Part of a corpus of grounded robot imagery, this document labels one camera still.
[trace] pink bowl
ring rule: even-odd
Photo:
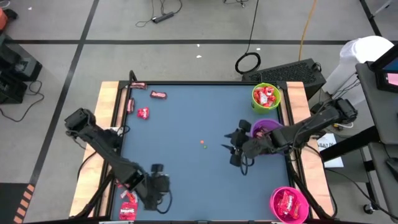
[[[293,218],[280,217],[276,211],[276,205],[278,203],[278,200],[276,200],[276,199],[281,198],[282,194],[284,193],[285,190],[288,190],[288,191],[294,193],[297,197],[297,200],[299,200],[299,202],[301,204],[300,208],[298,209],[299,218],[296,220]],[[271,199],[269,200],[269,208],[271,209],[273,214],[280,221],[282,221],[284,223],[302,224],[308,217],[310,205],[308,204],[307,199],[305,199],[304,195],[300,191],[298,191],[292,187],[279,187],[279,188],[275,189],[271,195]]]

